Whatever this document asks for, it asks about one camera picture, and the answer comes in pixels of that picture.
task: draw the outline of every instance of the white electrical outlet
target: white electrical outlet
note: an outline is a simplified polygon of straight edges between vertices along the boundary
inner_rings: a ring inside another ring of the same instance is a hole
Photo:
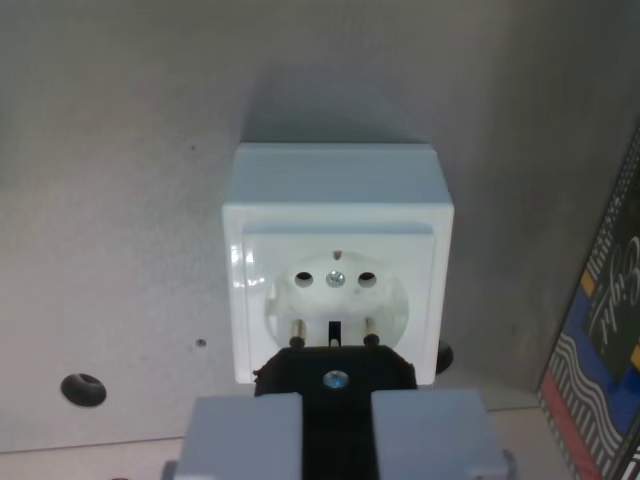
[[[242,144],[224,205],[236,380],[301,319],[307,346],[380,343],[435,377],[453,204],[428,145]]]

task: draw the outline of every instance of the printed pattern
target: printed pattern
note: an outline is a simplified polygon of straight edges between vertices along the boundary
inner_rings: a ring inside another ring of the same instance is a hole
[[[587,450],[606,478],[622,437],[607,414],[607,400],[602,389],[580,370],[571,337],[560,334],[549,369]]]
[[[576,480],[602,480],[549,371],[542,381],[542,395],[539,398],[571,475]]]
[[[639,153],[640,129],[636,131],[633,140],[631,141],[631,146],[613,191],[613,198],[605,212],[604,220],[600,226],[600,230],[598,230],[593,250],[591,251],[591,255],[587,261],[587,271],[596,282],[602,273],[607,256],[613,246],[613,236],[611,231],[618,220],[618,216],[620,215],[622,199],[626,195],[636,170],[638,169],[638,164],[640,163]]]
[[[569,454],[569,450],[567,449],[567,444],[565,443],[564,438],[562,438],[560,430],[556,425],[556,421],[551,415],[551,411],[549,410],[547,402],[542,395],[542,391],[538,391],[538,401],[540,402],[540,406],[542,407],[542,411],[544,412],[545,417],[547,417],[549,429],[551,430],[553,438],[555,438],[556,440],[556,444],[558,445],[558,447],[560,447],[560,453],[562,454],[562,458],[564,458],[564,461],[567,464],[569,472],[571,472],[571,476],[576,480],[580,480],[580,474],[578,473],[576,464],[573,463],[573,460],[571,459],[571,455]]]
[[[633,458],[627,465],[622,480],[640,480],[640,447],[633,454]]]

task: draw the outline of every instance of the socket holes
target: socket holes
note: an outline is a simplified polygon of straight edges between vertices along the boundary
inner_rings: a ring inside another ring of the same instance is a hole
[[[371,272],[361,273],[358,277],[358,283],[362,288],[371,288],[376,284],[376,276]]]
[[[65,377],[60,384],[60,391],[78,407],[97,407],[107,398],[107,389],[102,382],[86,373]]]
[[[313,283],[313,277],[309,272],[299,272],[294,279],[300,288],[307,288]]]

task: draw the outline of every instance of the gray wall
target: gray wall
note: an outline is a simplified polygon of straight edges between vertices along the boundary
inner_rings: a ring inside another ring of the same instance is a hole
[[[633,0],[0,2],[0,450],[178,435],[194,396],[247,391],[219,218],[243,138],[432,143],[448,382],[532,389],[638,113],[639,22]],[[85,420],[57,403],[77,371],[110,395]]]

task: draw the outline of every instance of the gray surface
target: gray surface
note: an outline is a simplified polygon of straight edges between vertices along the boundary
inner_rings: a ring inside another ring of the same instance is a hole
[[[381,480],[507,480],[479,392],[378,391],[371,406]]]
[[[450,383],[529,399],[638,112],[639,9],[1,2],[0,450],[180,435],[196,396],[249,392],[220,222],[243,136],[430,142]],[[77,372],[101,407],[62,399]]]
[[[302,397],[200,398],[175,480],[299,480]]]

